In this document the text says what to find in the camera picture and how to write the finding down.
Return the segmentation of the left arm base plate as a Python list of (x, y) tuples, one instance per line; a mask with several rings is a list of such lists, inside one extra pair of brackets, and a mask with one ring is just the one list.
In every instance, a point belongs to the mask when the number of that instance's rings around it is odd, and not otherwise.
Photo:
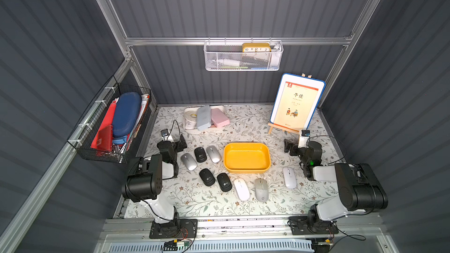
[(156, 239), (192, 239), (197, 236), (197, 219), (177, 219), (164, 224), (153, 223), (149, 238)]

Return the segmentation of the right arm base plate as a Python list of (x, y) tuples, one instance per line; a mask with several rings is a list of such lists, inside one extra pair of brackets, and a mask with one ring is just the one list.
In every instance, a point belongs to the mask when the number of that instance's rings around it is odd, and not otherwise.
[(288, 227), (293, 235), (335, 235), (339, 231), (330, 221), (312, 221), (307, 216), (292, 216), (288, 219)]

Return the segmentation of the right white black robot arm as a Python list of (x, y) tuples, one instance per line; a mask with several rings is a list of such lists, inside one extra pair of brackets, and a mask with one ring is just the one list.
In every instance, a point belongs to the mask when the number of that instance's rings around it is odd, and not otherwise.
[(284, 152), (300, 158), (301, 170), (308, 180), (337, 184), (337, 196), (311, 206), (306, 218), (301, 219), (309, 228), (331, 225), (346, 216), (365, 216), (388, 206), (388, 196), (370, 165), (334, 162), (325, 166), (322, 145), (316, 141), (302, 145), (286, 139)]

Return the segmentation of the white mouse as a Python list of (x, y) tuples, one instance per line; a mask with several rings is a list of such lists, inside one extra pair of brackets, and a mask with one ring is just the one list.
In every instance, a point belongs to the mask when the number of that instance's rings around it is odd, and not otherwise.
[(288, 189), (295, 189), (297, 187), (296, 175), (291, 167), (284, 167), (282, 169), (285, 185)]
[(233, 182), (238, 198), (241, 201), (250, 199), (250, 191), (244, 179), (237, 178)]

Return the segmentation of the grey mouse row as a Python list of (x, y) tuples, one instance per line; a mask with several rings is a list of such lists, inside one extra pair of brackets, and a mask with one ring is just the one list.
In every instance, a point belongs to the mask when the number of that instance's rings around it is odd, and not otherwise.
[(268, 183), (265, 179), (258, 178), (254, 181), (255, 197), (260, 202), (267, 202), (269, 198)]

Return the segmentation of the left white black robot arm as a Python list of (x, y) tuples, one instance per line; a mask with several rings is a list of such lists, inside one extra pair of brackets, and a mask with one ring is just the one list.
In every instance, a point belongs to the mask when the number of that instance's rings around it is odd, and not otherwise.
[(159, 153), (138, 159), (138, 169), (127, 176), (122, 196), (150, 210), (156, 224), (162, 227), (177, 227), (179, 215), (175, 206), (163, 196), (163, 181), (178, 177), (179, 165), (177, 155), (186, 147), (183, 135), (172, 142), (163, 140), (157, 144)]

